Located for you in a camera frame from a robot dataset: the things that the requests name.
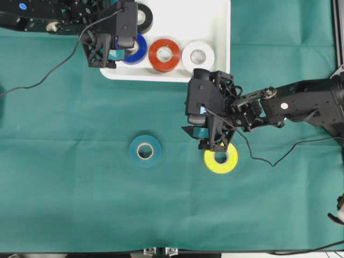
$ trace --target red tape roll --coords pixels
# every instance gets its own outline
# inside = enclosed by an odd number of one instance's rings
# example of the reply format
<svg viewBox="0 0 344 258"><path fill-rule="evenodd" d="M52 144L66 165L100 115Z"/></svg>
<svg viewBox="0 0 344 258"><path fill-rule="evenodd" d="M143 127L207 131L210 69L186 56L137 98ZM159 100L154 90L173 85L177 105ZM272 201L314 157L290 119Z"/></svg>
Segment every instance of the red tape roll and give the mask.
<svg viewBox="0 0 344 258"><path fill-rule="evenodd" d="M157 52L162 47L166 47L171 50L172 57L167 62L162 62L157 57ZM148 56L155 70L166 73L168 71L172 71L178 65L181 59L181 50L179 49L178 45L172 40L160 39L150 46Z"/></svg>

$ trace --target wire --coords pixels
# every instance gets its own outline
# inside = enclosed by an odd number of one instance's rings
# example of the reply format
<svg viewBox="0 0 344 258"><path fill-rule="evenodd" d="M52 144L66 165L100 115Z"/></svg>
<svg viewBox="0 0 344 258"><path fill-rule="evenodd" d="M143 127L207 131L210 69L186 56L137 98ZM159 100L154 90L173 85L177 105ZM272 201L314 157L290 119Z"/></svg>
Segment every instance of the wire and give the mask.
<svg viewBox="0 0 344 258"><path fill-rule="evenodd" d="M80 41L81 41L82 36L84 35L84 33L85 33L89 28L91 28L91 27L95 26L96 24L101 23L101 22L103 22L103 21L105 21L105 20L107 20L107 19L110 19L111 17L115 16L116 14L118 14L118 13L121 12L121 11L123 11L123 9L117 10L117 11L114 12L112 15L106 16L106 17L104 17L104 18L102 18L102 19L99 19L99 20L95 21L94 23L91 23L90 25L86 26L86 27L82 30L82 32L80 33L79 38L77 39L77 42L76 42L76 44L75 44L75 46L74 46L74 49L73 49L72 53L71 53L66 59L64 59L62 62L60 62L60 63L58 63L56 66L54 66L54 67L53 67L53 68L43 77L43 79L42 79L40 82L38 82L38 83L36 83L36 84L34 84L34 85L32 85L32 86L15 87L15 88L12 88L12 89L10 89L10 90L8 90L8 91L5 91L5 92L1 93L1 94L0 94L0 97L3 97L4 95L6 95L6 94L8 94L8 93L10 93L10 92L12 92L12 91L15 91L15 90L20 90L20 89L32 89L32 88L34 88L34 87L37 87L38 85L41 85L41 84L50 76L50 74L52 74L55 70L57 70L58 68L60 68L60 67L61 67L62 65L64 65L69 59L71 59L71 58L73 57L73 55L76 53L77 47L78 47L78 45L79 45L79 43L80 43Z"/></svg>
<svg viewBox="0 0 344 258"><path fill-rule="evenodd" d="M226 119L222 118L221 116L215 114L214 112L210 111L209 109L206 109L206 111L210 114L212 114L213 116L221 119L223 122L225 122L227 125L229 125L232 129L234 129L237 133L239 133L239 135L245 140L246 142L246 145L248 147L248 150L249 150L249 154L250 154L250 157L251 159L253 160L259 160L259 161L263 161L263 162L266 162L267 164L269 164L270 166L272 167L275 167L277 164L279 164L284 158L286 158L294 149L297 145L300 145L300 144L305 144L305 143L310 143L310 142L320 142L320 141L329 141L329 140L336 140L336 139L340 139L340 140L344 140L344 137L328 137L328 138L323 138L323 139L317 139L317 140L305 140L305 141L299 141L297 143L295 143L291 149L286 153L284 154L279 160L277 160L275 163L272 163L262 157L254 157L253 156L253 152L252 152L252 148L249 144L249 141L247 139L247 137L241 133L234 125L232 125L230 122L228 122Z"/></svg>
<svg viewBox="0 0 344 258"><path fill-rule="evenodd" d="M272 255L295 255L295 254L308 254L308 253L313 253L313 252L317 252L317 251L321 251L321 250L324 250L324 249L327 249L327 248L330 248L330 247L333 247L333 246L338 246L338 245L342 245L344 244L344 241L339 241L339 242L336 242L336 243L331 243L327 246L322 246L322 247L319 247L319 248L316 248L316 249L311 249L311 250L305 250L305 251L297 251L297 252L290 252L290 253L269 253L269 254L272 254Z"/></svg>
<svg viewBox="0 0 344 258"><path fill-rule="evenodd" d="M343 256L341 256L339 253L337 253L337 252L334 252L336 255L338 255L339 257L341 257L341 258L344 258Z"/></svg>

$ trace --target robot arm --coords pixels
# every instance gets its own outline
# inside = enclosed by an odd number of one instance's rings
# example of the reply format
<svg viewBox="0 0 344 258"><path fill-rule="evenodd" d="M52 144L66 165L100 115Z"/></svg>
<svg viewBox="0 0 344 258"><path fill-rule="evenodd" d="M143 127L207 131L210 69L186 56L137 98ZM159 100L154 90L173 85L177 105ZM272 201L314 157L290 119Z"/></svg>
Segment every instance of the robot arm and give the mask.
<svg viewBox="0 0 344 258"><path fill-rule="evenodd" d="M331 136L344 137L343 84L344 74L340 74L242 96L232 75L195 69L185 112L192 126L183 129L200 141L199 149L214 152L227 151L234 128L244 132L268 125L282 128L286 119L322 126ZM344 147L343 140L337 142Z"/></svg>
<svg viewBox="0 0 344 258"><path fill-rule="evenodd" d="M138 34L138 4L134 0L2 0L0 27L23 32L48 32L78 35L82 30L117 10L82 37L82 45L90 67L116 68L109 60L111 49L134 47Z"/></svg>

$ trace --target table surface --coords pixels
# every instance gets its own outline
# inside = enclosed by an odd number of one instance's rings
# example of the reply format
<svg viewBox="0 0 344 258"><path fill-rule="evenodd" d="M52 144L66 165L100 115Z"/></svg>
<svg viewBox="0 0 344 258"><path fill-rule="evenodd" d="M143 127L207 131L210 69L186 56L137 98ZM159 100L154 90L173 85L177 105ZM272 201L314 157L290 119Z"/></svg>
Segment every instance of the table surface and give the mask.
<svg viewBox="0 0 344 258"><path fill-rule="evenodd" d="M0 85L31 85L74 37L0 30ZM232 3L231 73L245 92L326 78L336 68L330 0ZM306 249L343 239L327 218L343 189L334 142L298 146L276 168L252 161L227 175L203 164L181 130L187 84L111 81L75 57L40 87L1 100L0 252ZM140 169L128 146L155 136L162 161ZM287 121L246 134L275 161L327 134Z"/></svg>

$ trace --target yellow tape roll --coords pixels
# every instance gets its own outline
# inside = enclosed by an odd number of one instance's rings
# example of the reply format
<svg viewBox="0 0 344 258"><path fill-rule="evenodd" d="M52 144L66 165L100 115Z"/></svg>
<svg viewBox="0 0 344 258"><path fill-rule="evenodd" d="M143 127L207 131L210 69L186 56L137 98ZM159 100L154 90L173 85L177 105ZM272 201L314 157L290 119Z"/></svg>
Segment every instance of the yellow tape roll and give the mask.
<svg viewBox="0 0 344 258"><path fill-rule="evenodd" d="M238 151L233 144L228 146L226 155L226 162L219 163L215 160L215 152L206 150L204 152L204 162L212 172L216 174L227 174L231 172L238 164Z"/></svg>

